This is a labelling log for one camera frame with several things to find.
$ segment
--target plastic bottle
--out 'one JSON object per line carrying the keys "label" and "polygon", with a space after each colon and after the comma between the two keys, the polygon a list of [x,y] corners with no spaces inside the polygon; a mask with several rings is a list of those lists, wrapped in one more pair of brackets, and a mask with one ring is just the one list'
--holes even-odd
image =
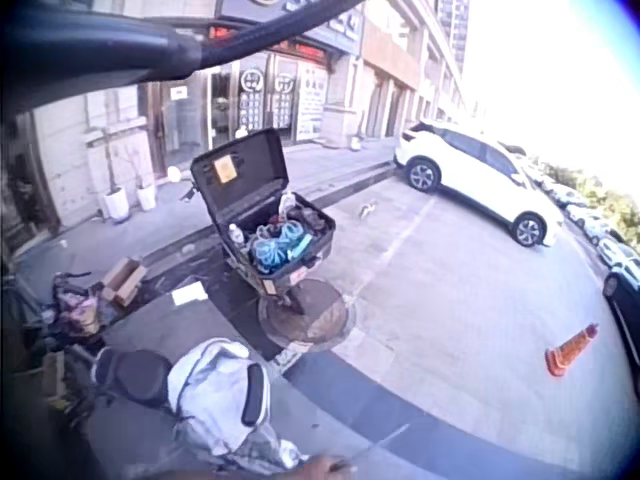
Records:
{"label": "plastic bottle", "polygon": [[282,197],[280,197],[280,206],[278,207],[278,215],[280,216],[280,220],[285,221],[287,218],[287,213],[295,206],[296,196],[289,190],[286,190],[282,194]]}
{"label": "plastic bottle", "polygon": [[229,237],[231,237],[231,241],[235,243],[237,247],[244,247],[244,233],[242,233],[242,230],[240,230],[235,223],[229,225]]}

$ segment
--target box lid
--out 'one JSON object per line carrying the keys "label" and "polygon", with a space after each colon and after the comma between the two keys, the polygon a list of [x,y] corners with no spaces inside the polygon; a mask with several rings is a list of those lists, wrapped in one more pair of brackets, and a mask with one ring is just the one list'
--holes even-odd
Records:
{"label": "box lid", "polygon": [[280,136],[273,128],[203,153],[191,163],[191,173],[219,224],[233,222],[289,184]]}

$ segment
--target motorcycle seat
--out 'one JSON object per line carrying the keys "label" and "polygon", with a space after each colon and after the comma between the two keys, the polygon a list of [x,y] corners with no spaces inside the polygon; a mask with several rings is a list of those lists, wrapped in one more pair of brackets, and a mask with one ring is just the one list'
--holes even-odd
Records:
{"label": "motorcycle seat", "polygon": [[120,352],[106,347],[92,369],[92,379],[132,402],[158,408],[168,399],[171,362],[150,350]]}

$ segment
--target person's hand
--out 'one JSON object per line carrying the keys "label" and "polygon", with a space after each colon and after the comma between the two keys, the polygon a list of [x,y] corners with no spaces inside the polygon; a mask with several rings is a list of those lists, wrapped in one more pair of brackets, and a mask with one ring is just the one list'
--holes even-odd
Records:
{"label": "person's hand", "polygon": [[277,478],[281,480],[348,480],[353,478],[355,468],[352,465],[346,465],[332,472],[331,467],[337,462],[339,462],[339,459],[320,455],[313,457],[292,472],[285,473]]}

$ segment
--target cardboard box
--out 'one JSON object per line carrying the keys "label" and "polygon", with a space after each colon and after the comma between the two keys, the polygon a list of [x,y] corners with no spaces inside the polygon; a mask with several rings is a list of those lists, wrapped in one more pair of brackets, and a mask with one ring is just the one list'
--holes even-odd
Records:
{"label": "cardboard box", "polygon": [[102,297],[126,307],[138,293],[147,269],[132,258],[122,258],[102,279]]}

